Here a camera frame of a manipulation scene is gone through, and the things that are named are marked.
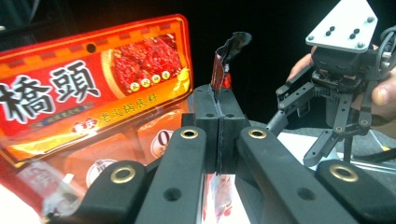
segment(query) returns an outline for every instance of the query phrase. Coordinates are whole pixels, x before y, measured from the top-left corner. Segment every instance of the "plastic wrapper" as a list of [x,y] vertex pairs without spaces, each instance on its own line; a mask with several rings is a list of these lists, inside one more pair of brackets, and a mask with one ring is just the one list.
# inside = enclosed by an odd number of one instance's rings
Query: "plastic wrapper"
[[161,157],[192,92],[188,24],[137,21],[0,52],[0,184],[68,216],[120,160]]

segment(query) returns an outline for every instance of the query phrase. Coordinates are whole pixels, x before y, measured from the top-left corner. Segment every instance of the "screw hole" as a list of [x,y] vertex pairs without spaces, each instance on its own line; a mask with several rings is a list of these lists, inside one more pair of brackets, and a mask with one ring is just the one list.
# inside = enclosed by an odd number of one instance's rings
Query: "screw hole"
[[170,188],[163,193],[163,197],[168,202],[175,202],[181,198],[180,189]]
[[180,135],[183,138],[192,139],[192,138],[196,138],[196,136],[198,136],[198,132],[196,132],[193,129],[188,129],[188,130],[185,130],[184,132],[182,132]]
[[297,195],[303,200],[313,201],[315,200],[315,193],[312,190],[307,188],[299,188],[297,189]]
[[248,134],[250,135],[250,137],[258,138],[258,139],[262,139],[262,138],[265,138],[267,136],[267,133],[263,132],[262,130],[257,130],[257,129],[250,130],[248,132]]

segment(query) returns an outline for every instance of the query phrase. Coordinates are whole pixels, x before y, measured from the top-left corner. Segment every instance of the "bolt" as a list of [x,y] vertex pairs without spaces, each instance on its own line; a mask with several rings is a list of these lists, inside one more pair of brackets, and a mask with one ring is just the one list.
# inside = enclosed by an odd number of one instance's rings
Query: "bolt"
[[368,22],[373,22],[374,19],[375,19],[375,18],[374,18],[373,16],[371,16],[371,17],[368,17],[368,18],[367,18],[367,21],[368,21]]
[[367,125],[369,123],[369,121],[367,121],[367,119],[363,119],[362,121],[361,121],[361,124],[362,125]]
[[361,43],[361,42],[359,42],[359,43],[358,43],[358,48],[360,48],[360,49],[361,49],[361,48],[364,48],[364,46],[365,46],[365,44],[364,44],[364,43]]

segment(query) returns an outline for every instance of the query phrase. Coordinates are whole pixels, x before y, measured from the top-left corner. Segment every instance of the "black plastic part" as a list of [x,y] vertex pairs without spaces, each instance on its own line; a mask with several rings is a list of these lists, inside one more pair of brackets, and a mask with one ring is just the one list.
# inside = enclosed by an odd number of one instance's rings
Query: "black plastic part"
[[265,198],[258,223],[357,223],[271,132],[245,128],[237,147]]
[[337,49],[317,48],[312,54],[317,69],[331,74],[354,76],[360,71],[361,55]]
[[338,140],[339,137],[333,132],[323,131],[314,145],[305,153],[304,165],[307,167],[317,165],[322,157],[329,156]]
[[135,223],[200,223],[205,183],[205,132],[176,130]]
[[347,122],[349,116],[350,105],[352,104],[352,94],[344,93],[340,96],[337,114],[335,116],[332,130],[337,134],[345,133],[347,130]]
[[314,97],[314,90],[314,84],[307,82],[297,91],[281,101],[277,107],[279,110],[285,111],[287,115],[290,115],[300,106],[307,104],[309,100]]
[[220,169],[218,174],[234,174],[235,139],[240,131],[247,127],[248,119],[245,117],[231,90],[223,89],[219,96],[219,111],[222,127],[219,127],[221,136]]
[[[132,179],[124,178],[128,175],[132,175]],[[146,168],[142,164],[115,162],[92,183],[72,216],[53,217],[49,223],[133,223],[147,192],[145,178]],[[128,181],[117,183],[117,180]]]
[[217,170],[219,112],[209,85],[198,87],[193,93],[194,126],[206,132],[205,171],[213,174]]
[[395,196],[362,169],[323,161],[315,177],[360,223],[396,223]]
[[276,114],[268,122],[266,129],[278,136],[288,126],[288,116],[284,111],[278,110]]
[[[221,89],[219,101],[215,103],[209,85],[198,87],[193,97],[194,125],[207,134],[205,171],[207,174],[233,174],[234,139],[248,126],[233,92]],[[190,115],[185,116],[186,123]]]

